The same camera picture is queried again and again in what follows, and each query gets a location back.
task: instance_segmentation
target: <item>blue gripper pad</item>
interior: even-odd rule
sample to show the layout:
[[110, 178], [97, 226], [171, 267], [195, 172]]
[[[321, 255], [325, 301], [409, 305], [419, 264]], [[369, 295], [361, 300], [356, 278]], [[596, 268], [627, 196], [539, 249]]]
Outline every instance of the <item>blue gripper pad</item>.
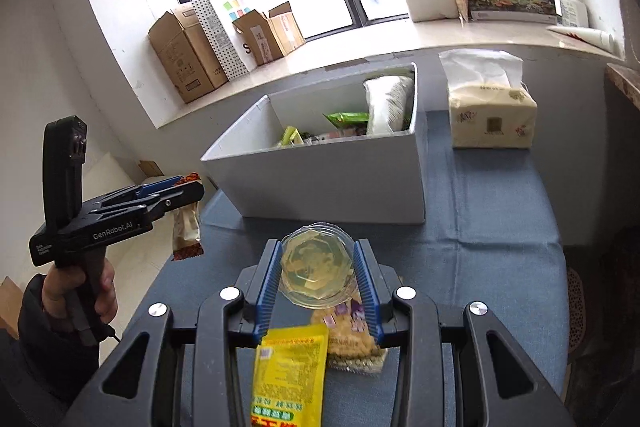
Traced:
[[278, 293], [278, 286], [280, 285], [280, 274], [282, 273], [282, 266], [280, 265], [281, 259], [282, 243], [278, 241], [271, 254], [271, 260], [264, 274], [260, 295], [258, 295], [255, 305], [254, 340], [256, 344], [260, 344], [260, 341], [269, 329], [271, 314], [273, 313], [276, 294]]
[[360, 242], [356, 241], [353, 247], [353, 267], [356, 272], [358, 281], [358, 289], [364, 306], [364, 316], [369, 327], [369, 334], [375, 339], [376, 344], [380, 344], [385, 334], [382, 330], [382, 321], [380, 319], [380, 300], [376, 289], [373, 288], [371, 274]]

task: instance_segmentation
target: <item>yellow packet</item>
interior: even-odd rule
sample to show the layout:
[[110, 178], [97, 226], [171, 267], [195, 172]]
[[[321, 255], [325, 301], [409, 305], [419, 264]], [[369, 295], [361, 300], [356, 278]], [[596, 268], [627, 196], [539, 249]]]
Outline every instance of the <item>yellow packet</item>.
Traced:
[[328, 343], [324, 324], [269, 330], [255, 353], [252, 426], [320, 427]]

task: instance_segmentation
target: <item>human hand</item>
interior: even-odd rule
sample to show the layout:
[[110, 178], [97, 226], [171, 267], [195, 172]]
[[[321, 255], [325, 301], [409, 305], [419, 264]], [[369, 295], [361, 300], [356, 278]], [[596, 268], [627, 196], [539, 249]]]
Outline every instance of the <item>human hand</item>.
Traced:
[[[105, 324], [109, 324], [118, 311], [116, 289], [113, 285], [114, 275], [113, 266], [108, 259], [105, 259], [100, 276], [101, 292], [95, 299], [95, 312], [100, 315], [100, 320]], [[52, 265], [42, 286], [42, 305], [47, 314], [55, 319], [66, 319], [65, 293], [78, 288], [85, 277], [78, 266], [57, 268]]]

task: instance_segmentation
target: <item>silver screw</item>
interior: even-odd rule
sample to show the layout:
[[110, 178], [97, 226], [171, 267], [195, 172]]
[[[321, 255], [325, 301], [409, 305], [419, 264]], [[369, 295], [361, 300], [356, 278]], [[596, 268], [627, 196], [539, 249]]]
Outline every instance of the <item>silver screw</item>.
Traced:
[[152, 317], [162, 317], [165, 313], [166, 304], [162, 304], [162, 302], [156, 302], [156, 304], [149, 306], [149, 315]]
[[415, 290], [411, 286], [400, 286], [396, 290], [396, 295], [403, 301], [410, 301], [415, 297]]
[[233, 299], [237, 299], [240, 295], [240, 290], [235, 286], [227, 286], [226, 288], [222, 288], [220, 290], [220, 298], [225, 299], [225, 301], [232, 301]]
[[471, 311], [474, 315], [484, 315], [487, 311], [489, 311], [489, 308], [486, 304], [484, 304], [484, 302], [473, 301], [471, 304], [469, 304], [469, 311]]

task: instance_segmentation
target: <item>white tube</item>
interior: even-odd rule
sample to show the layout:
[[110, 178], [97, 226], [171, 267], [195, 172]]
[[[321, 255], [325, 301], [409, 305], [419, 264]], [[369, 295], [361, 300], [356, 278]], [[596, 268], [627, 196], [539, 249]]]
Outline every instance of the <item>white tube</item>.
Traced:
[[615, 41], [610, 33], [593, 28], [576, 28], [574, 26], [547, 26], [546, 29], [592, 44], [606, 52], [614, 52]]

